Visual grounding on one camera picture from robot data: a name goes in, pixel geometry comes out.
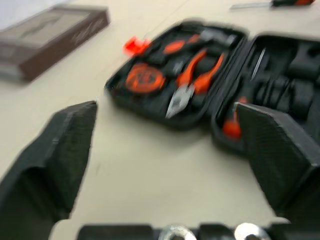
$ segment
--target black plastic part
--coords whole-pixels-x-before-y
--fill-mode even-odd
[[[237,106],[250,166],[278,216],[320,223],[320,147],[288,114]]]
[[[291,110],[300,119],[306,120],[315,95],[314,85],[311,82],[296,79],[293,91]]]
[[[94,101],[57,112],[0,183],[0,239],[47,240],[71,213],[87,167]]]
[[[197,240],[235,240],[234,229],[223,224],[202,224],[190,230]],[[264,230],[271,240],[320,240],[319,227],[313,224],[278,223]],[[77,240],[158,240],[161,231],[150,225],[85,225]]]
[[[154,240],[149,225],[88,225],[80,230],[78,240]]]
[[[313,47],[309,42],[301,42],[298,45],[297,54],[287,69],[287,74],[290,77],[294,79],[308,79],[310,81],[315,81],[319,77],[320,59],[311,56],[310,50]]]

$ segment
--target orange tape measure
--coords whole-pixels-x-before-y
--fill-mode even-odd
[[[158,69],[145,63],[133,66],[125,80],[125,87],[136,94],[148,94],[163,88],[166,78]]]

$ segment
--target open tool case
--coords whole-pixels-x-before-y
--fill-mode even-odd
[[[203,37],[204,30],[209,33]],[[201,46],[196,44],[199,36]],[[165,53],[172,46],[185,50]],[[205,56],[191,69],[191,62],[203,51]],[[195,82],[217,65],[209,87]],[[171,116],[170,104],[183,102],[171,99],[182,86],[179,81],[186,82],[182,73],[188,71],[193,94],[186,107]],[[210,122],[215,142],[249,156],[275,213],[291,222],[305,222],[320,215],[319,86],[320,41],[284,33],[249,39],[240,27],[188,20],[132,57],[107,81],[105,90],[119,106],[173,129]],[[183,91],[188,95],[188,88]],[[244,110],[237,112],[235,102],[263,110],[252,110],[252,117],[247,113],[241,119],[239,115],[248,108],[240,104]],[[279,115],[281,121],[272,117]]]

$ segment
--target white table surface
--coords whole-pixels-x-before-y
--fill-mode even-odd
[[[267,225],[277,220],[248,161],[218,149],[209,132],[173,132],[104,96],[107,79],[128,59],[132,36],[153,38],[190,17],[242,26],[251,35],[280,31],[320,36],[320,1],[311,7],[229,11],[245,0],[78,0],[108,6],[111,24],[30,84],[0,79],[0,176],[53,112],[89,100],[99,104],[91,157],[72,218],[52,240],[76,239],[82,225],[201,222]]]

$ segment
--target box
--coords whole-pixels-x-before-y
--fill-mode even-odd
[[[42,12],[0,33],[0,74],[32,81],[109,23],[102,8]]]

